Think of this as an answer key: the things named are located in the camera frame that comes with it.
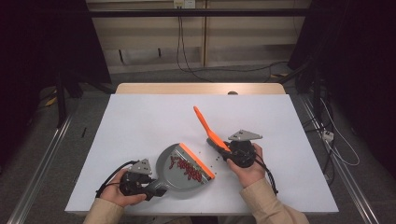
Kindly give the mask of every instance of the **white tabletop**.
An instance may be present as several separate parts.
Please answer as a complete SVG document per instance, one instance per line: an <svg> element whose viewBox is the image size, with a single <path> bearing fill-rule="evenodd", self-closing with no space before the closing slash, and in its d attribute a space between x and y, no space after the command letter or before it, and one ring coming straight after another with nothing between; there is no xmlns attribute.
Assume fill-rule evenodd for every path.
<svg viewBox="0 0 396 224"><path fill-rule="evenodd" d="M263 147L278 198L307 213L333 213L338 208L320 171L293 104L281 95L112 95L65 209L87 213L95 191L121 164L149 159L156 177L155 162L174 143L186 144L216 174L200 189L168 190L125 212L134 215L247 215L241 186L235 174L206 142L204 128L193 111L197 105L211 129L222 139L243 129L259 133L253 142Z"/></svg>

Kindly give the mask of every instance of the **orange handle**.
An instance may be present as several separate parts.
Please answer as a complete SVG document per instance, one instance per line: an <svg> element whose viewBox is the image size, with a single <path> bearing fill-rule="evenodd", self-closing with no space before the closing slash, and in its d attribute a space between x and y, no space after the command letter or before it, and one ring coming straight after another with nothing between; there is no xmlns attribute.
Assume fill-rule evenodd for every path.
<svg viewBox="0 0 396 224"><path fill-rule="evenodd" d="M210 130L209 125L207 125L206 120L204 116L201 114L197 106L194 106L194 111L195 114L198 117L198 120L201 121L202 126L204 126L204 129L207 133L207 136L212 140L218 147L222 147L226 151L231 151L225 143L221 140L220 137L218 137L217 134L215 134L212 130Z"/></svg>

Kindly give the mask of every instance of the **floor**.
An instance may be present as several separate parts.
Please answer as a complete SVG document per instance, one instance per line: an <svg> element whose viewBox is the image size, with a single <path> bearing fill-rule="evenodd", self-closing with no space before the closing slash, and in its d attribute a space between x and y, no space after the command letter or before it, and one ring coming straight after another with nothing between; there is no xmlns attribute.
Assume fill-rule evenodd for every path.
<svg viewBox="0 0 396 224"><path fill-rule="evenodd" d="M195 73L183 72L175 67L173 70L169 70L168 65L160 67L158 64L155 71L151 71L150 67L152 65L139 65L139 72L117 73L112 74L111 77L113 86L116 87L121 82L200 82L202 81L200 78L215 82L276 81L276 77L270 78L269 75L284 74L290 71L285 64L274 65L271 69L262 69L266 64L269 63L233 64L232 66L221 67L220 70ZM70 120L66 132L63 133L62 142L56 145L56 150L51 155L48 155L48 150L49 146L54 144L51 140L57 132L57 107L56 104L43 106L45 103L43 101L37 108L32 123L28 127L28 133L21 139L20 148L0 175L0 223L7 223L9 218L15 215L18 206L23 210L20 214L24 215L17 216L20 222L11 223L82 223L83 217L66 214L64 207L90 150L109 96L84 83L81 83L81 87L84 90L81 99L67 98L66 100L68 111L74 111L74 116ZM307 122L311 118L306 111L304 102L310 96L309 94L298 94L292 81L284 87L294 103L302 125L308 124L304 127L307 130L307 138L317 155L320 166L324 167L327 159L326 150L318 137L318 133L310 132L310 130L315 129L314 124ZM52 88L45 89L42 91L42 95L46 95L52 90ZM334 159L333 163L329 164L325 175L333 179L333 181L329 181L329 185L340 213L320 216L308 214L309 221L318 224L396 223L396 214L394 213L396 211L396 180L376 161L364 140L354 134L353 127L344 117L343 109L337 106L335 99L332 99L332 110L334 113L333 120L338 130L355 148L360 157L359 165L347 166L346 169L359 187L353 189L348 186L347 182L351 180L345 179L341 175L345 170L337 168L338 166L334 165L337 159ZM355 162L356 155L351 151L349 145L342 140L340 134L336 133L335 139L336 147L343 158L346 161ZM48 170L37 169L46 156L49 157ZM33 186L32 177L37 174L42 174L41 182L35 185L34 193L24 195L26 189ZM351 197L353 194L359 194L359 200L354 200ZM23 197L33 200L21 207L19 200ZM374 211L374 215L369 216L369 220L364 220L361 210L357 208L361 199L366 200L369 204L368 210L365 211L370 209ZM123 221L129 223L131 219L125 217Z"/></svg>

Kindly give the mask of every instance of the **metal frame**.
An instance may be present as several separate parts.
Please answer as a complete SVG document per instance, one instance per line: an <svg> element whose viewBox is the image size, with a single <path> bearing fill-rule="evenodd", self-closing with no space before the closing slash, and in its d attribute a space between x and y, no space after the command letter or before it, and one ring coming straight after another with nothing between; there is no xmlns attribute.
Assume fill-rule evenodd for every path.
<svg viewBox="0 0 396 224"><path fill-rule="evenodd" d="M247 8L247 9L224 9L224 8L196 8L196 9L130 9L130 10L59 10L37 9L36 14L57 15L62 17L304 17L326 16L337 13L327 8Z"/></svg>
<svg viewBox="0 0 396 224"><path fill-rule="evenodd" d="M312 102L308 99L307 96L300 96L300 99L304 105L306 113L308 114L309 118L312 119L312 123L314 124L316 129L322 127L319 125L319 121L317 121L315 117L315 113L312 111L313 105ZM323 141L326 150L328 153L331 152L331 146L328 142L321 139L321 134L318 132L318 137L321 141ZM336 147L333 147L333 150L338 153ZM350 197L352 198L353 203L356 205L356 208L361 213L361 217L364 220L364 223L373 224L379 223L378 218L375 215L373 207L370 205L368 199L364 195L363 191L359 187L358 183L356 182L355 178L353 177L352 173L350 173L348 167L340 161L334 153L331 154L331 160L333 161L334 167L337 170L338 174L341 176L341 179L346 186L347 191L349 192Z"/></svg>
<svg viewBox="0 0 396 224"><path fill-rule="evenodd" d="M71 113L66 117L64 124L57 128L54 136L44 154L43 159L38 165L35 173L33 174L28 186L26 187L24 193L22 194L20 200L18 201L14 211L11 214L7 224L22 224L24 223L27 215L32 207L37 193L40 191L41 186L44 182L45 176L50 168L50 165L55 158L56 152L64 139L67 129L71 123L74 113L77 110L78 105L75 105L71 110Z"/></svg>

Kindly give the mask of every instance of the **wire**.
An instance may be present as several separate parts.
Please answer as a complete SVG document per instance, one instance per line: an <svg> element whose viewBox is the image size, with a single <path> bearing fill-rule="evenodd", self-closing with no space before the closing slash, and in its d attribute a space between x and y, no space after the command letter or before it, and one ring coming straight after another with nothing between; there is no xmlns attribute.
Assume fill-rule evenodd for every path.
<svg viewBox="0 0 396 224"><path fill-rule="evenodd" d="M340 36L341 30L343 29L344 22L345 22L345 18L346 18L346 15L347 15L347 10L348 10L348 8L349 8L349 3L350 3L350 0L347 0L346 6L345 6L345 8L344 8L343 17L341 18L340 27L339 27L339 29L338 29L338 31L337 31L337 34L335 35L334 43L337 42L338 37Z"/></svg>
<svg viewBox="0 0 396 224"><path fill-rule="evenodd" d="M197 73L197 72L205 72L205 71L255 72L255 71L260 71L260 70L264 70L264 69L267 69L267 68L268 68L268 69L269 69L269 75L268 75L268 78L264 81L264 82L267 82L267 81L270 79L270 77L271 77L271 67L272 67L272 66L277 65L277 64L280 64L280 63L288 63L288 62L285 62L285 61L274 62L274 63L271 63L270 65L266 65L266 66L260 67L260 68L241 69L241 70L239 70L239 69L227 69L227 68L205 68L205 69L195 69L195 70L192 70L192 69L190 68L190 65L189 65L189 62L188 62L187 56L186 56L186 50L185 50L185 45L184 45L184 33L183 33L183 30L184 30L184 29L183 29L183 20L182 20L181 17L178 17L177 66L178 66L178 68L179 68L181 71L186 72L186 73L192 73L195 77L197 77L197 78L199 78L199 79L201 79L201 80L207 81L207 82L213 82L213 81L212 81L212 80L209 80L209 79L206 79L206 78L203 78L203 77L198 77L195 73ZM180 49L180 42L181 42L181 46L182 46L182 49L183 49L184 60L185 60L185 62L186 62L186 65L187 65L188 70L183 69L183 68L180 66L180 62L179 62L179 59L178 59L178 57L179 57L179 49Z"/></svg>
<svg viewBox="0 0 396 224"><path fill-rule="evenodd" d="M106 184L106 187L110 186L110 185L118 185L120 183L110 183L110 184Z"/></svg>
<svg viewBox="0 0 396 224"><path fill-rule="evenodd" d="M127 161L127 162L125 162L123 165L121 165L119 168L117 168L117 170L115 170L115 171L113 172L113 174L111 174L111 175L105 180L105 182L102 184L102 186L99 188L99 190L96 191L95 198L99 198L100 195L102 194L103 190L104 190L105 188L107 188L109 185L111 185L111 184L107 184L107 183L108 183L108 181L110 181L111 178L113 178L113 176L114 176L116 173L118 173L123 167L125 167L125 166L127 166L127 165L130 165L130 164L135 164L135 163L137 163L137 161Z"/></svg>
<svg viewBox="0 0 396 224"><path fill-rule="evenodd" d="M309 124L310 122L312 122L314 119L316 119L316 118L313 117L312 119L309 119L309 120L307 120L307 121L304 121L303 123L301 123L301 125L303 126L303 128L305 128L305 127L308 126L308 124Z"/></svg>
<svg viewBox="0 0 396 224"><path fill-rule="evenodd" d="M296 6L296 0L293 0L293 9ZM294 26L294 32L296 33L296 36L298 37L298 32L297 32L297 28L296 28L296 22L295 22L295 16L293 16L293 26Z"/></svg>
<svg viewBox="0 0 396 224"><path fill-rule="evenodd" d="M334 179L335 179L334 163L332 162L332 160L330 160L330 163L332 164L332 177L330 178L330 182L328 183L328 186L331 186L332 183L334 183Z"/></svg>
<svg viewBox="0 0 396 224"><path fill-rule="evenodd" d="M352 151L353 151L353 153L355 154L355 156L356 156L356 158L357 158L358 161L357 161L356 163L351 163L351 162L345 161L345 160L341 157L341 155L340 155L338 152L334 151L333 147L330 146L330 143L329 143L327 140L325 140L325 142L326 142L327 144L329 144L330 150L331 150L331 151L334 153L334 155L335 155L338 159L340 159L343 163L345 163L345 164L347 164L347 165L350 165L350 166L357 166L357 165L359 165L359 164L361 163L361 159L359 158L358 153L357 153L356 150L353 148L353 146L349 144L349 142L348 142L348 141L345 139L345 137L340 133L340 131L338 131L337 127L336 127L335 124L334 124L334 121L332 120L332 116L331 116L331 114L330 114L330 111L329 111L329 109L327 108L326 104L324 103L323 99L320 98L320 101L323 103L323 105L324 105L324 107L325 107L325 109L326 109L326 111L327 111L327 114L329 115L329 119L330 119L330 121L332 122L332 126L333 126L334 129L338 132L338 134L340 134L340 136L344 139L344 141L349 145L349 147L352 149Z"/></svg>
<svg viewBox="0 0 396 224"><path fill-rule="evenodd" d="M329 121L326 125L322 125L321 127L316 128L316 129L306 130L305 133L312 133L312 132L317 132L317 131L322 132L323 129L329 127L329 125L331 125L331 124L332 124L332 123Z"/></svg>
<svg viewBox="0 0 396 224"><path fill-rule="evenodd" d="M184 55L184 60L186 62L187 67L189 68L188 71L184 70L183 68L181 68L180 63L178 61L178 51L180 49L180 39L181 39L181 44L183 47L183 55ZM189 66L189 62L187 61L187 56L186 56L186 50L184 48L184 35L183 35L183 20L181 19L181 17L178 17L178 41L177 41L177 66L178 68L183 71L183 72L188 72L191 73L193 76L203 80L203 81L207 81L207 82L213 82L209 79L203 78L203 77L198 77L197 75L194 74L194 72L191 70L190 66Z"/></svg>
<svg viewBox="0 0 396 224"><path fill-rule="evenodd" d="M257 159L254 159L254 161L257 162L265 170L265 172L267 172L268 179L270 180L271 187L272 187L272 189L274 191L274 194L277 195L279 193L279 191L276 189L274 176L272 175L271 171L267 168L267 166L265 165L264 162L261 162L261 161L259 161Z"/></svg>

